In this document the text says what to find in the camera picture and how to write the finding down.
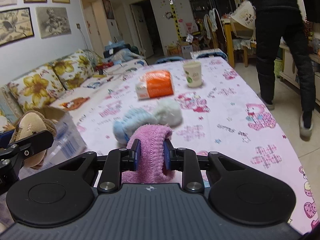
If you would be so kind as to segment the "brown ribbed plush hat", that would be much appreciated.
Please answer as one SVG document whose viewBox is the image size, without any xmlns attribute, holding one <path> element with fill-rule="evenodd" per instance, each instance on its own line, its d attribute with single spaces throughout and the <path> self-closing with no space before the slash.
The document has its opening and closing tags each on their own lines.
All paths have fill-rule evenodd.
<svg viewBox="0 0 320 240">
<path fill-rule="evenodd" d="M 11 137 L 10 143 L 29 137 L 37 132 L 49 131 L 53 137 L 56 136 L 55 124 L 46 119 L 45 116 L 38 112 L 30 110 L 26 112 L 16 124 L 16 128 Z M 47 150 L 42 151 L 24 161 L 24 167 L 39 170 L 43 166 Z"/>
</svg>

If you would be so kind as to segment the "pink fluffy sock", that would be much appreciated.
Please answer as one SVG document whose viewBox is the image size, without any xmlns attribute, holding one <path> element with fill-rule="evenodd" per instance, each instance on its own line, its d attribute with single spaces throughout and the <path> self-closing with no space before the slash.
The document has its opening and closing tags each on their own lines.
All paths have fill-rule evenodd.
<svg viewBox="0 0 320 240">
<path fill-rule="evenodd" d="M 130 138 L 131 147 L 136 139 L 140 140 L 140 160 L 136 171 L 122 173 L 122 182 L 131 184 L 160 184 L 171 181 L 175 172 L 167 170 L 164 161 L 164 141 L 170 138 L 169 126 L 144 125 L 139 127 Z"/>
</svg>

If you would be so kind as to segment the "light blue plush toy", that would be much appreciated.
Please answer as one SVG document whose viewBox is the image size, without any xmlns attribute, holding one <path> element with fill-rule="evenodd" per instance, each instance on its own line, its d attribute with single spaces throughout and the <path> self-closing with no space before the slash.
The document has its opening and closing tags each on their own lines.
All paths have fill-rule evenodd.
<svg viewBox="0 0 320 240">
<path fill-rule="evenodd" d="M 149 124 L 158 124 L 155 116 L 142 108 L 133 108 L 120 121 L 113 123 L 113 134 L 120 144 L 126 145 L 140 126 Z"/>
</svg>

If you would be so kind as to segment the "white fluffy pompom plush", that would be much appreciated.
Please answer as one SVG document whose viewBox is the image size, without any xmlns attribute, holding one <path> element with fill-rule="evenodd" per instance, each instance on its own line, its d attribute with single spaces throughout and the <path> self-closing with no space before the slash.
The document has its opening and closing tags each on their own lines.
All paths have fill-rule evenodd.
<svg viewBox="0 0 320 240">
<path fill-rule="evenodd" d="M 183 121 L 180 104 L 172 99 L 159 100 L 152 114 L 160 125 L 176 127 Z"/>
</svg>

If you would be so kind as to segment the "cardboard box with plastic wrap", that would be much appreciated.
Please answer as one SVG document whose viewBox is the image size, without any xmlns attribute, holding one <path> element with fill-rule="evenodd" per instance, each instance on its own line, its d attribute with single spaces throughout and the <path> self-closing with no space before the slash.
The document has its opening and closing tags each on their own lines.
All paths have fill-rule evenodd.
<svg viewBox="0 0 320 240">
<path fill-rule="evenodd" d="M 74 158 L 82 154 L 87 147 L 68 111 L 54 107 L 43 107 L 35 110 L 55 124 L 56 137 L 52 147 L 47 151 L 42 166 L 36 169 L 22 168 L 19 173 L 20 179 Z"/>
</svg>

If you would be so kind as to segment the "pink cartoon tablecloth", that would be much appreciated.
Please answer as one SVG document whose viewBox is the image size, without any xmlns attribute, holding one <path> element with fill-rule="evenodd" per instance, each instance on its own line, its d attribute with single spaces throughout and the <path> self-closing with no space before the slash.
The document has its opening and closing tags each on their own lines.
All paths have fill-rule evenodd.
<svg viewBox="0 0 320 240">
<path fill-rule="evenodd" d="M 139 78 L 167 70 L 182 110 L 172 144 L 199 154 L 217 151 L 274 176 L 292 187 L 296 207 L 289 224 L 306 233 L 319 224 L 318 212 L 303 167 L 275 118 L 257 94 L 222 58 L 201 59 L 202 86 L 189 88 L 182 62 L 148 66 L 142 61 L 108 68 L 103 79 L 89 78 L 54 103 L 68 111 L 87 148 L 106 155 L 117 147 L 113 123 L 132 108 L 152 112 L 157 99 L 139 100 Z"/>
</svg>

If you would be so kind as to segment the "floral sofa cushion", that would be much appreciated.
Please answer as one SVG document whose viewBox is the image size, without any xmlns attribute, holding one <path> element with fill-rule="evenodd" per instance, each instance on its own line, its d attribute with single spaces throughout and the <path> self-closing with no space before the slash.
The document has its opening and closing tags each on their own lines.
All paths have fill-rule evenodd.
<svg viewBox="0 0 320 240">
<path fill-rule="evenodd" d="M 51 62 L 52 68 L 66 90 L 80 87 L 94 74 L 95 57 L 90 50 L 77 50 Z"/>
<path fill-rule="evenodd" d="M 10 81 L 7 87 L 23 112 L 50 105 L 66 91 L 48 64 Z"/>
</svg>

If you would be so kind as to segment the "orange tissue pack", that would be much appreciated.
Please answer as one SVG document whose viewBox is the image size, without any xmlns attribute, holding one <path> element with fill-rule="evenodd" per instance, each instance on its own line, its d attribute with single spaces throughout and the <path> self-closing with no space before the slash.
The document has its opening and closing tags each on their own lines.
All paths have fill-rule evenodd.
<svg viewBox="0 0 320 240">
<path fill-rule="evenodd" d="M 146 72 L 138 79 L 135 89 L 139 100 L 161 98 L 174 94 L 174 84 L 168 70 Z"/>
</svg>

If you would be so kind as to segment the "sofa with cartoon cover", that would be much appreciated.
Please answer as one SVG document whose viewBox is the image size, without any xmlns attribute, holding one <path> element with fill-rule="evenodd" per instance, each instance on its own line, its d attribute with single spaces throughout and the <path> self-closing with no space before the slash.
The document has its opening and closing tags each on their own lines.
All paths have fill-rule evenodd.
<svg viewBox="0 0 320 240">
<path fill-rule="evenodd" d="M 108 67 L 103 75 L 94 69 L 105 59 L 91 50 L 76 52 L 56 59 L 20 75 L 1 87 L 1 131 L 16 127 L 28 111 L 53 107 L 69 113 L 79 132 L 87 113 L 107 101 L 103 117 L 115 117 L 123 97 L 131 92 L 129 81 L 147 62 L 138 56 Z"/>
</svg>

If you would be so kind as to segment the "white paper cup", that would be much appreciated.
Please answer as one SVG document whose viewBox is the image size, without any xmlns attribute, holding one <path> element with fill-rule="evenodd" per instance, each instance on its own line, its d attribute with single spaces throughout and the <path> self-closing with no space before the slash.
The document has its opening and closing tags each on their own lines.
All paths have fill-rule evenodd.
<svg viewBox="0 0 320 240">
<path fill-rule="evenodd" d="M 202 85 L 202 68 L 199 61 L 188 61 L 183 64 L 183 71 L 190 88 L 197 88 Z"/>
</svg>

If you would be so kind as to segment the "framed cartoon drawing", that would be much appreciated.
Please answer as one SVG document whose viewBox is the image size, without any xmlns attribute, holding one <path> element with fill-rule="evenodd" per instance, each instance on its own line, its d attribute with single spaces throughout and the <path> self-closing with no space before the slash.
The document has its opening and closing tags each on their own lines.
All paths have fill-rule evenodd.
<svg viewBox="0 0 320 240">
<path fill-rule="evenodd" d="M 30 8 L 17 8 L 1 11 L 0 45 L 34 37 Z"/>
</svg>

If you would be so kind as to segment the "framed pencil portrait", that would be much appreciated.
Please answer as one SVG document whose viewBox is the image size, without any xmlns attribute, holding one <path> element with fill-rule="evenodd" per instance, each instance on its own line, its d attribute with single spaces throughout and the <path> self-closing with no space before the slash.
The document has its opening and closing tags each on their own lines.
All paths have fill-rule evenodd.
<svg viewBox="0 0 320 240">
<path fill-rule="evenodd" d="M 42 39 L 72 33 L 65 7 L 36 7 L 36 16 Z"/>
</svg>

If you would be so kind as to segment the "wooden chair with cloth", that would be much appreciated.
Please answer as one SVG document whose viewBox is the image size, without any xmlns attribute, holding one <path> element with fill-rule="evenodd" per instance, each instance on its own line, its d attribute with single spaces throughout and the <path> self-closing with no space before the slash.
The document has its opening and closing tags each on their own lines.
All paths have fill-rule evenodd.
<svg viewBox="0 0 320 240">
<path fill-rule="evenodd" d="M 248 51 L 256 48 L 255 41 L 255 11 L 248 0 L 245 0 L 240 6 L 227 18 L 222 18 L 222 26 L 226 38 L 226 48 L 229 65 L 235 67 L 234 44 L 232 35 L 236 40 L 240 40 L 240 50 L 244 51 L 244 65 L 248 66 Z"/>
</svg>

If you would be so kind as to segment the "giraffe height chart sticker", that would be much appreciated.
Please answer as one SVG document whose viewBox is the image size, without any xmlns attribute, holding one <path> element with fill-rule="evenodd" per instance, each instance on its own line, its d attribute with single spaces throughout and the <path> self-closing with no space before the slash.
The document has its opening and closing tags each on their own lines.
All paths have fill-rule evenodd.
<svg viewBox="0 0 320 240">
<path fill-rule="evenodd" d="M 170 9 L 171 9 L 171 14 L 172 14 L 173 19 L 174 19 L 174 25 L 175 25 L 175 29 L 176 29 L 176 34 L 177 34 L 178 40 L 181 41 L 182 40 L 182 35 L 181 35 L 181 31 L 180 31 L 178 17 L 177 17 L 176 10 L 175 10 L 174 0 L 169 0 L 169 4 L 170 4 Z"/>
</svg>

